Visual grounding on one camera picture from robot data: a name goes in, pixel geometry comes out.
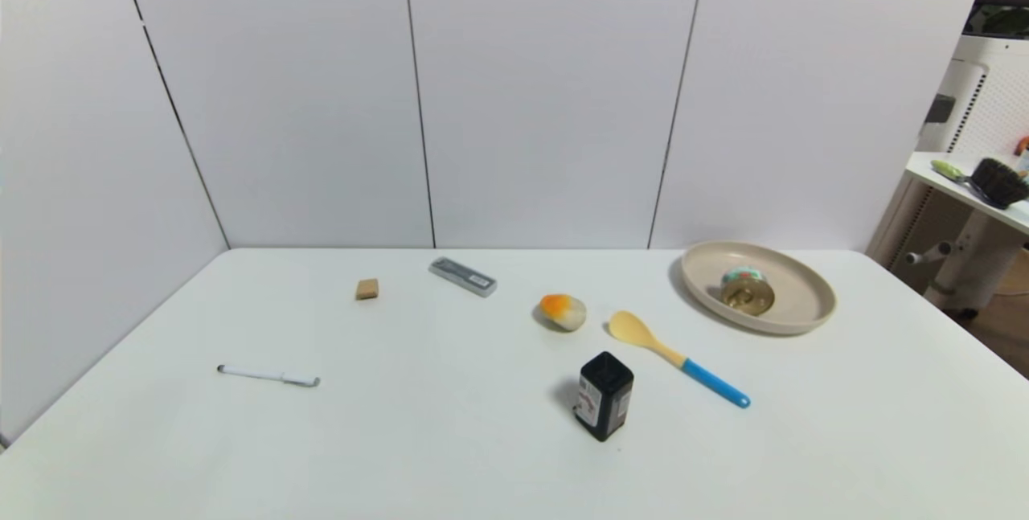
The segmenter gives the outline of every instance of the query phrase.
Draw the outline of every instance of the bottle label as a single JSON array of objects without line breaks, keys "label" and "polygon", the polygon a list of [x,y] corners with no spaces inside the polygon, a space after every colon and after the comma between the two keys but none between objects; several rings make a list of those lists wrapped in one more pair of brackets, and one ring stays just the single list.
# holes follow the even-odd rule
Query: bottle label
[{"label": "bottle label", "polygon": [[575,404],[575,416],[590,427],[597,427],[600,419],[600,390],[588,379],[579,376],[578,403]]}]

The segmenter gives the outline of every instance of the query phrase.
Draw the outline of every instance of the brush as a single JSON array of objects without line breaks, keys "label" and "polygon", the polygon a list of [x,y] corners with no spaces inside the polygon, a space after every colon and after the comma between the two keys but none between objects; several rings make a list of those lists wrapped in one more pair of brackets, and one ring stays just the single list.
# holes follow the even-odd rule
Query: brush
[{"label": "brush", "polygon": [[1019,172],[996,159],[983,159],[971,176],[944,161],[932,161],[932,170],[958,183],[967,184],[987,205],[1000,210],[1014,203],[1029,199],[1029,184]]}]

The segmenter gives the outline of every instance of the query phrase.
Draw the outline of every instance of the round plate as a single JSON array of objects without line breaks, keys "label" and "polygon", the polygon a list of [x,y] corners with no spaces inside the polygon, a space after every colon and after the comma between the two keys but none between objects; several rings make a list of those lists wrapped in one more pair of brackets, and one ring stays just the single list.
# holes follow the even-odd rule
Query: round plate
[{"label": "round plate", "polygon": [[[749,265],[762,272],[775,290],[775,304],[754,317],[721,302],[721,276]],[[799,335],[825,322],[836,310],[832,287],[803,263],[785,254],[732,241],[694,245],[682,255],[686,288],[710,311],[744,327],[777,335]]]}]

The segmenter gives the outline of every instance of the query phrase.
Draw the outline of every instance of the eraser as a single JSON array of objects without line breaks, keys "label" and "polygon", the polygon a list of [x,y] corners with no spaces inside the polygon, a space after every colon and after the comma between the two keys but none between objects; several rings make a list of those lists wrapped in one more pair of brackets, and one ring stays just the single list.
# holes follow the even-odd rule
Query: eraser
[{"label": "eraser", "polygon": [[362,279],[357,282],[357,300],[379,297],[379,279]]}]

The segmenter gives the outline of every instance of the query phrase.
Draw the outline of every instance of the orange and white toy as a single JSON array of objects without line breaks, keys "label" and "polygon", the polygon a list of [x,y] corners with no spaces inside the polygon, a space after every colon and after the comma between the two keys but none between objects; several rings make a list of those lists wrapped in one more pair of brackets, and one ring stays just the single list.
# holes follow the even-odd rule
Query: orange and white toy
[{"label": "orange and white toy", "polygon": [[586,304],[569,294],[548,294],[539,302],[539,309],[566,332],[574,332],[586,322]]}]

